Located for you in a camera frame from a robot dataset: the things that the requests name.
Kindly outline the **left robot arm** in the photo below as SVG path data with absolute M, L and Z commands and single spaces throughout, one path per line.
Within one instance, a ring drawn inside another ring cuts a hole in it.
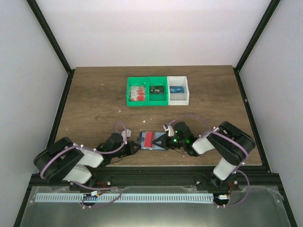
M 97 180 L 89 168 L 107 166 L 113 158 L 134 155 L 141 145 L 127 140 L 126 132 L 113 133 L 105 143 L 90 149 L 63 137 L 34 158 L 40 177 L 49 183 L 76 181 L 86 191 L 92 191 Z

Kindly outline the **blue leather card holder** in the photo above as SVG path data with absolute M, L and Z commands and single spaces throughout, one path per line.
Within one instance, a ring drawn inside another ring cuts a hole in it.
M 137 138 L 137 143 L 141 145 L 143 150 L 167 150 L 161 147 L 159 138 L 165 135 L 164 132 L 142 131 Z

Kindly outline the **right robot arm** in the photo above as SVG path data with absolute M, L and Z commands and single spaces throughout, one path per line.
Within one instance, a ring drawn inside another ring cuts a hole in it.
M 221 159 L 210 177 L 211 187 L 217 191 L 227 185 L 227 178 L 244 163 L 255 148 L 254 139 L 233 124 L 224 121 L 212 131 L 196 137 L 185 122 L 164 125 L 165 133 L 152 140 L 152 144 L 165 149 L 184 149 L 198 157 L 215 149 Z

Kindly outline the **red card with stripe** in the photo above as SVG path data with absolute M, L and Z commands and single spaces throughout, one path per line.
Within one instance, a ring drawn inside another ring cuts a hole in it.
M 155 138 L 155 132 L 147 131 L 144 137 L 144 147 L 147 149 L 153 148 L 154 138 Z

